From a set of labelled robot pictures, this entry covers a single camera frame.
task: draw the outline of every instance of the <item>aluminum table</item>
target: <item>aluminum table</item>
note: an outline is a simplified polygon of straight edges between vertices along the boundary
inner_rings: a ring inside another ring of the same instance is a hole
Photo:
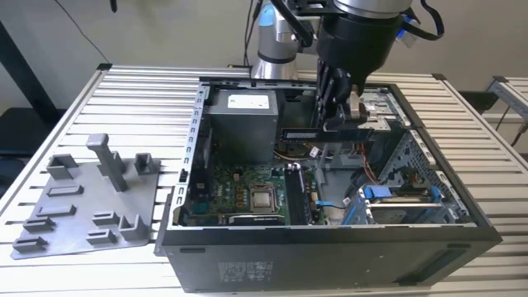
[[[248,71],[129,66],[96,71],[0,199],[0,293],[31,297],[185,295],[167,259],[155,257],[152,251],[184,155],[200,76],[247,77]],[[300,78],[315,79],[315,72],[301,72]],[[377,73],[369,82],[397,84],[504,242],[431,289],[256,292],[244,296],[528,296],[527,162],[448,81],[428,74]],[[111,149],[123,158],[145,151],[161,159],[152,243],[129,249],[12,260],[12,241],[49,177],[49,156],[71,153],[77,162],[93,161],[95,154],[84,145],[88,134],[100,132],[109,134]]]

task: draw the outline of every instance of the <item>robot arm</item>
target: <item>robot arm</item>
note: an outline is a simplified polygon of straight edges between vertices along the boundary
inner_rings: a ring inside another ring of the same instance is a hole
[[[383,66],[393,41],[397,38],[404,40],[405,34],[412,35],[411,40],[416,37],[427,40],[441,38],[444,26],[440,14],[428,6],[425,0],[421,0],[421,5],[436,23],[435,35],[416,27],[419,20],[411,9],[412,0],[269,2],[275,8],[275,23],[268,29],[272,30],[269,36],[273,41],[265,40],[265,35],[259,40],[259,57],[268,60],[267,74],[273,66],[280,69],[275,73],[291,73],[284,67],[285,63],[273,64],[273,61],[295,62],[300,48],[313,47],[312,44],[317,41],[317,128],[325,131],[353,129],[368,118],[359,99],[367,77]],[[269,57],[275,54],[284,55],[287,59]],[[255,67],[255,77],[259,77],[259,70],[263,69],[261,65]],[[292,73],[288,78],[295,79],[296,73]]]

